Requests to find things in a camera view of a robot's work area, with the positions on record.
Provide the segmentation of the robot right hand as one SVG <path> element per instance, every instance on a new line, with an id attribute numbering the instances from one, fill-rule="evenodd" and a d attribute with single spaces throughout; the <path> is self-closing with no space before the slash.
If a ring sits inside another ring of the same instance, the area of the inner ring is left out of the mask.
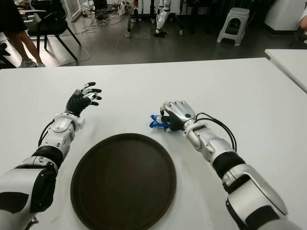
<path id="1" fill-rule="evenodd" d="M 168 131 L 174 132 L 185 130 L 186 125 L 196 120 L 196 114 L 185 101 L 164 102 L 160 106 L 161 115 L 164 112 L 170 117 L 170 126 Z"/>

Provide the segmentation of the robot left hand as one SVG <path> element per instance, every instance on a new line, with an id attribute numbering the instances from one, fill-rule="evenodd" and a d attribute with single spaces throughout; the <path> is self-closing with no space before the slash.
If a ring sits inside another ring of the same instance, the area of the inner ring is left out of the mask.
<path id="1" fill-rule="evenodd" d="M 102 97 L 99 96 L 102 90 L 92 88 L 95 85 L 95 82 L 89 82 L 76 89 L 66 104 L 65 112 L 79 117 L 86 107 L 98 106 L 97 101 L 102 100 Z"/>

